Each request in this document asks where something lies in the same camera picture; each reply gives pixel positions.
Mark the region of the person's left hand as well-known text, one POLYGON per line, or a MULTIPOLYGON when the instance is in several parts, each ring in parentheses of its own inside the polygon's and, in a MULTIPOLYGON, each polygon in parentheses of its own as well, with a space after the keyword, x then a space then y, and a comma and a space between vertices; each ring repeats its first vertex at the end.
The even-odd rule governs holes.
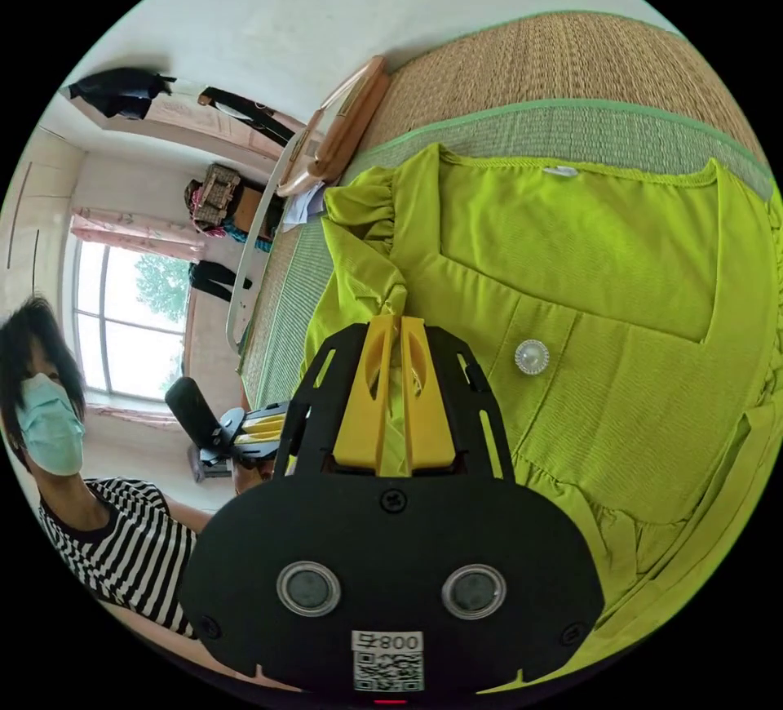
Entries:
POLYGON ((235 494, 241 495, 266 481, 270 481, 274 473, 274 466, 275 462, 270 459, 252 464, 251 467, 247 467, 238 460, 233 460, 232 482, 235 494))

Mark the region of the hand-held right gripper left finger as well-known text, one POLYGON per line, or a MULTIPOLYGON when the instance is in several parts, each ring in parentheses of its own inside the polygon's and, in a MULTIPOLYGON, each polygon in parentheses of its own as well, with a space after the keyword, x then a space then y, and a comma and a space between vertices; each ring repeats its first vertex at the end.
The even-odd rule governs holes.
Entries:
POLYGON ((333 450, 342 468, 381 468, 392 341, 391 317, 369 322, 333 450))

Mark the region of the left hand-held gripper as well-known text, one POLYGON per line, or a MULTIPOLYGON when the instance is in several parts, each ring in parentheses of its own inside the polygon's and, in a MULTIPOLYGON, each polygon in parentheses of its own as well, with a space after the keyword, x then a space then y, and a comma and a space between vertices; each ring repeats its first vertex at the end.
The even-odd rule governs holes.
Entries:
POLYGON ((201 465, 213 469, 238 460, 251 467, 270 459, 276 466, 289 406, 289 401, 281 401, 250 411, 235 407, 218 418, 206 402, 198 401, 197 447, 201 465))

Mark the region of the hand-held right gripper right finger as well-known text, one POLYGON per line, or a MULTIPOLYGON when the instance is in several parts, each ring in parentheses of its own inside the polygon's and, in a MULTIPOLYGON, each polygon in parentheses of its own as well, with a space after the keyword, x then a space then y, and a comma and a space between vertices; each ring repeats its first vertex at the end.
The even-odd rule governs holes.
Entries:
POLYGON ((446 470, 455 449, 423 320, 400 321, 402 393, 408 470, 446 470))

